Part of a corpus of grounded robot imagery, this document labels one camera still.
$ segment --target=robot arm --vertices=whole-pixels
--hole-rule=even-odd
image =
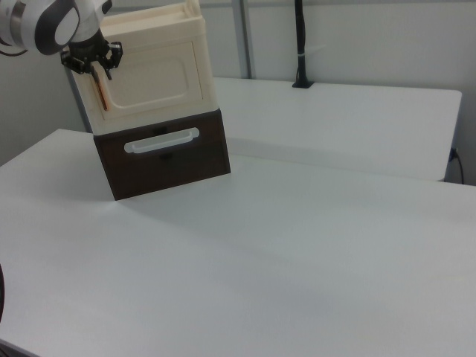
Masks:
[[[68,46],[63,65],[96,77],[91,63],[98,61],[111,79],[123,53],[120,42],[109,44],[100,31],[111,7],[112,0],[0,0],[0,42],[45,55]]]

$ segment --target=cream plastic drawer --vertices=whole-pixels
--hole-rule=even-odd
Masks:
[[[197,0],[109,16],[101,30],[109,42],[123,45],[112,80],[98,63],[99,88],[91,75],[73,73],[95,135],[218,109]]]

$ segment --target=black cable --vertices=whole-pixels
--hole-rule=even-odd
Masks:
[[[23,54],[26,54],[28,52],[28,50],[23,50],[21,52],[17,52],[16,54],[8,54],[7,52],[3,52],[0,50],[0,54],[3,54],[4,56],[7,56],[7,57],[18,57],[18,56],[21,56]]]
[[[3,306],[5,305],[5,281],[3,278],[3,271],[0,264],[0,322],[3,315]]]
[[[458,151],[454,151],[454,157],[458,160],[458,164],[460,165],[461,184],[464,184],[463,163],[461,162],[461,158],[458,154]]]
[[[0,347],[0,357],[9,357],[8,353],[5,352],[4,349]]]
[[[1,322],[1,316],[3,315],[3,306],[5,304],[5,281],[3,278],[3,271],[1,270],[1,264],[0,264],[0,322]],[[0,357],[8,357],[8,353],[4,351],[0,347]]]

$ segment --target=white tabletop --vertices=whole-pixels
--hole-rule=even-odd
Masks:
[[[41,357],[476,356],[476,189],[231,156],[114,202],[92,136],[0,167],[0,339]]]
[[[230,152],[438,181],[461,93],[216,78]]]

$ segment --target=drawer handle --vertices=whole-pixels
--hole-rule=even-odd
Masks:
[[[124,150],[128,153],[143,154],[154,150],[164,149],[166,147],[174,147],[175,145],[190,143],[194,138],[200,135],[197,128],[181,130],[179,132],[171,132],[154,136],[142,140],[133,141],[124,145]]]

